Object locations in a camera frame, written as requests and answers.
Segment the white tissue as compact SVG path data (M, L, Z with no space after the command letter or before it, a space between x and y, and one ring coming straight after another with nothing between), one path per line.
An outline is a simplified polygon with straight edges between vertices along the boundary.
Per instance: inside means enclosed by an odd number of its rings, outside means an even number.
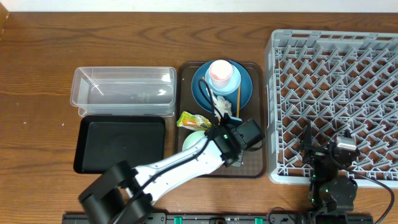
M213 90L211 91L211 98L213 100L213 106L215 108L215 115L218 119L221 118L221 116L224 116L225 113L227 113L229 116L232 116L232 104L226 100L223 96L216 96L213 93Z

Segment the mint green bowl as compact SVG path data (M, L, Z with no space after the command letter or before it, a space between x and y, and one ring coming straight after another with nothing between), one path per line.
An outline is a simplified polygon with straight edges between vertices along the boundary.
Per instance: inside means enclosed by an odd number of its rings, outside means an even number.
M197 142L199 142L199 146L202 147L204 145L204 141L201 139L205 137L205 131L195 131L187 136L182 145L182 151L186 151L190 149L192 146L195 146Z

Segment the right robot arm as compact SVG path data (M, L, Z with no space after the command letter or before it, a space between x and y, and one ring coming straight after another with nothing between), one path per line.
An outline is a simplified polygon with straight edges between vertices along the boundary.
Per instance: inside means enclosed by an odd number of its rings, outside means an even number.
M354 209L358 185L339 175L359 156L355 140L348 130L335 141L322 146L312 144L312 126L305 128L298 151L302 161L313 168L308 198L312 208L299 215L297 223L348 223L348 212Z

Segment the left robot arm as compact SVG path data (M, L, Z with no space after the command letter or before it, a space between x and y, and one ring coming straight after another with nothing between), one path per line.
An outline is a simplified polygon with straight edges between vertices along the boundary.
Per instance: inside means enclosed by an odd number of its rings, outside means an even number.
M223 121L205 131L188 149L135 168L120 162L99 176L78 197L90 223L141 223L166 193L201 175L228 167L265 134L250 119L239 126Z

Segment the green yellow snack wrapper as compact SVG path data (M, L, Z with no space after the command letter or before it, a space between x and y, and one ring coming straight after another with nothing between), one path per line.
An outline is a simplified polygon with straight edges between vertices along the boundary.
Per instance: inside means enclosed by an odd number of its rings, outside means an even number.
M212 123L202 115L183 111L177 121L177 126L192 131L206 131L212 127Z

